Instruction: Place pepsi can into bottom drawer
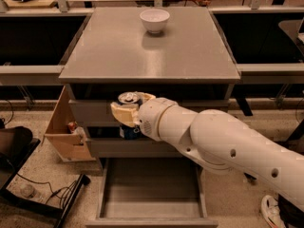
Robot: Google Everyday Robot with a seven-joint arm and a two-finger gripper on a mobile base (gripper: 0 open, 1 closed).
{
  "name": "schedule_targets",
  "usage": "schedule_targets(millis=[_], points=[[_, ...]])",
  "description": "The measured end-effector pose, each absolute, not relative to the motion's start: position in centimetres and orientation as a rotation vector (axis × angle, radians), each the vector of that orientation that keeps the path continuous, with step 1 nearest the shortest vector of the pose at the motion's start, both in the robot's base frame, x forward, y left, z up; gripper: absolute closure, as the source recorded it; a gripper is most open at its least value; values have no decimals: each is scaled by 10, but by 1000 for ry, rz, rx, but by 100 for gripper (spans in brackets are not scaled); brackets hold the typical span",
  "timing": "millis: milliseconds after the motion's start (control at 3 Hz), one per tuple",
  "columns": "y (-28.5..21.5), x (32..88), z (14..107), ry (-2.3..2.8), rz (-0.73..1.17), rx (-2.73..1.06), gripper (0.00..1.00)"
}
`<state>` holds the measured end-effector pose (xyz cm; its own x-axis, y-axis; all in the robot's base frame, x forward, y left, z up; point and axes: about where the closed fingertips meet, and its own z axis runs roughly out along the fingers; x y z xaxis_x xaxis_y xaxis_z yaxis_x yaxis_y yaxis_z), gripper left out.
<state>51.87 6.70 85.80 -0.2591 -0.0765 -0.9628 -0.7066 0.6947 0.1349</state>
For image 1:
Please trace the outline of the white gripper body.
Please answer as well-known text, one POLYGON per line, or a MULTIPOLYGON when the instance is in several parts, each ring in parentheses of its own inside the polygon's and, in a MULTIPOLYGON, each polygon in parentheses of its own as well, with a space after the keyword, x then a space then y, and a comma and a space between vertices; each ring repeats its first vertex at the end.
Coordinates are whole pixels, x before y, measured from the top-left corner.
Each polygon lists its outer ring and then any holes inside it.
POLYGON ((140 106, 140 130, 144 136, 156 142, 162 140, 159 134, 159 123, 163 113, 173 105, 177 105, 177 103, 166 98, 155 98, 140 106))

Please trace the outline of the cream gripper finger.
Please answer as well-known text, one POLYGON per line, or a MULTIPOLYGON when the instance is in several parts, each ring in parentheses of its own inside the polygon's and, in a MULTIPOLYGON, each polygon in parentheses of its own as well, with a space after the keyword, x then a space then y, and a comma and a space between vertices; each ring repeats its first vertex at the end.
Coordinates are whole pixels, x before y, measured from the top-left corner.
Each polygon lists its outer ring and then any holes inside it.
POLYGON ((142 105, 144 103, 146 103, 147 101, 153 100, 156 98, 155 95, 153 94, 149 94, 149 93, 145 93, 145 92, 139 92, 139 105, 142 105))
POLYGON ((118 104, 113 102, 111 111, 114 118, 128 127, 135 127, 140 124, 138 104, 118 104))

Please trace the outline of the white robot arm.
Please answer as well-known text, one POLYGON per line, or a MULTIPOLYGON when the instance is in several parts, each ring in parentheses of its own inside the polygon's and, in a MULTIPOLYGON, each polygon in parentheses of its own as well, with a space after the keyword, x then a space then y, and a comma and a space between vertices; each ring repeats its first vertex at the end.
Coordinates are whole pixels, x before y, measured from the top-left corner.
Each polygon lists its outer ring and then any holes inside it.
POLYGON ((139 94, 141 104, 110 107, 121 124, 137 126, 157 141, 174 146, 183 156, 216 174, 236 168, 269 184, 304 211, 304 159, 216 109, 200 113, 166 98, 139 94))

